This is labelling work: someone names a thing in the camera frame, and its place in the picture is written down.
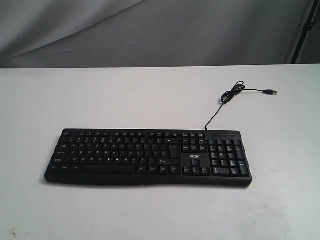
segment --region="black cable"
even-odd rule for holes
[[[277,95],[278,94],[277,91],[274,91],[271,89],[267,89],[267,90],[245,89],[246,86],[244,84],[245,84],[244,81],[238,81],[230,91],[226,91],[224,94],[222,94],[222,96],[220,98],[221,106],[219,107],[218,111],[216,111],[216,113],[212,116],[210,121],[205,125],[205,127],[204,127],[205,130],[208,130],[207,126],[211,123],[212,119],[214,119],[214,117],[219,113],[221,108],[224,105],[226,105],[228,102],[230,102],[236,95],[238,95],[242,91],[257,91],[257,92],[261,92],[261,93],[267,94],[267,95]]]

